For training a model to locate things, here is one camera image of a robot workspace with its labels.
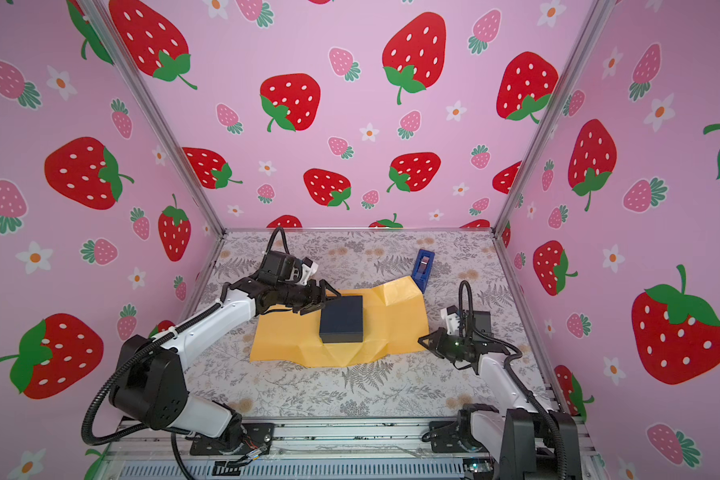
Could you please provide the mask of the dark navy gift box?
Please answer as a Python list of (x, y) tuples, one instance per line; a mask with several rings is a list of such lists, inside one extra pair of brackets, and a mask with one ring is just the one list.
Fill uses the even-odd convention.
[(342, 295), (329, 299), (320, 311), (319, 336), (324, 343), (362, 343), (363, 297)]

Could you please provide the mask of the orange yellow wrapping paper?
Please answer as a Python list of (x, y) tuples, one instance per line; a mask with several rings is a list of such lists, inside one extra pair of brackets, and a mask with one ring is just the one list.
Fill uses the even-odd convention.
[(410, 277), (373, 288), (343, 290), (341, 294), (363, 299), (360, 342), (324, 342), (319, 334), (319, 312), (272, 313), (258, 321), (250, 360), (341, 368), (423, 349), (418, 339), (429, 334), (428, 317), (423, 294)]

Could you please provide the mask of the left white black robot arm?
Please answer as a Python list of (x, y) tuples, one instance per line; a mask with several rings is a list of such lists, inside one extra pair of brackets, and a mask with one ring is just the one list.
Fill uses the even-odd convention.
[(271, 312), (306, 315), (342, 294), (325, 280), (272, 285), (244, 278), (223, 286), (211, 307), (151, 339), (123, 346), (108, 393), (110, 404), (151, 430), (194, 433), (232, 451), (246, 436), (240, 414), (189, 392), (185, 370), (223, 336)]

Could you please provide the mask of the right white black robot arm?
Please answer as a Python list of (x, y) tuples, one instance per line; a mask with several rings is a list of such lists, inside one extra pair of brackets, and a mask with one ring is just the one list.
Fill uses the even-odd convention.
[(582, 479), (573, 418), (537, 397), (512, 368), (522, 357), (511, 343), (477, 331), (468, 337), (440, 328), (418, 343), (492, 388), (494, 405), (470, 403), (448, 424), (432, 423), (421, 440), (435, 452), (487, 453), (493, 479)]

